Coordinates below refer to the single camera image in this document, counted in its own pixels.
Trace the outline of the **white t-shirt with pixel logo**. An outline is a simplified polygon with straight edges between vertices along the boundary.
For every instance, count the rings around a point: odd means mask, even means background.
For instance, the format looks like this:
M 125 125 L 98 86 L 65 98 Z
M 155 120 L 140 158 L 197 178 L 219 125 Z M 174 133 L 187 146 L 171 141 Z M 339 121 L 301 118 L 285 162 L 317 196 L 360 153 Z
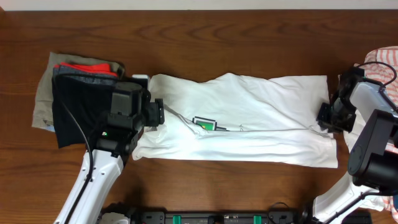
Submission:
M 135 160 L 338 165 L 336 141 L 317 123 L 328 101 L 324 75 L 266 80 L 227 73 L 203 83 L 155 75 L 149 90 L 163 99 L 165 122 L 145 129 Z

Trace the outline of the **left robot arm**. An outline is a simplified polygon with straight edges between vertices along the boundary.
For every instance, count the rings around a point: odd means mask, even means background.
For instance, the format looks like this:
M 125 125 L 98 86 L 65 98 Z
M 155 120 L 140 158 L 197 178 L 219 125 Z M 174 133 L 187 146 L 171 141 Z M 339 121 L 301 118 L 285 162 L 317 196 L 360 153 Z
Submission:
M 59 147 L 84 144 L 86 151 L 56 223 L 96 223 L 143 129 L 164 123 L 164 105 L 151 98 L 145 75 L 104 83 L 71 81 L 67 88 L 53 84 L 55 133 Z

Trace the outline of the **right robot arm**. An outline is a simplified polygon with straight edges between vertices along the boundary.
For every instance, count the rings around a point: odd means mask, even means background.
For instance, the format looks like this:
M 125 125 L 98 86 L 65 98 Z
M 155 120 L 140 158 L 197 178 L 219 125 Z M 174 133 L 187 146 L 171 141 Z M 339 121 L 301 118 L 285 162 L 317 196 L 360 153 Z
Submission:
M 339 79 L 338 90 L 323 103 L 317 116 L 330 133 L 351 132 L 359 112 L 365 126 L 350 151 L 346 174 L 316 197 L 300 217 L 301 223 L 342 223 L 358 207 L 378 196 L 397 195 L 397 106 L 386 84 L 366 78 L 362 66 L 351 67 Z

